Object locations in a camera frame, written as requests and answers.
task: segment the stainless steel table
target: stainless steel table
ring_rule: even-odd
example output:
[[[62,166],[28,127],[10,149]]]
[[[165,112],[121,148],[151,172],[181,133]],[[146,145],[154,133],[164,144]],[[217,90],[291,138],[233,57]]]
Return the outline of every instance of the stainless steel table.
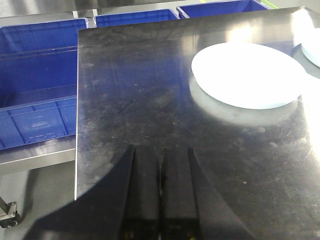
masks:
[[[177,0],[1,0],[0,18],[175,1]]]
[[[294,56],[314,27],[320,15],[295,7],[81,30],[75,195],[107,174],[129,144],[153,145],[160,159],[164,148],[193,147],[257,239],[320,239],[318,89],[306,78],[309,91],[298,100],[248,110],[208,97],[191,71],[197,52],[223,42]]]

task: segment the white plate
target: white plate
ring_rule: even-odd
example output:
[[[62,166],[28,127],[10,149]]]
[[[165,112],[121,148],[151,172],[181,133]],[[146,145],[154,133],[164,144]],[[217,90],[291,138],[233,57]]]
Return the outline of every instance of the white plate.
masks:
[[[245,109],[272,109],[296,100],[307,74],[281,51],[238,42],[201,50],[194,56],[191,68],[208,95]]]
[[[320,28],[311,31],[301,43],[303,54],[320,67]]]

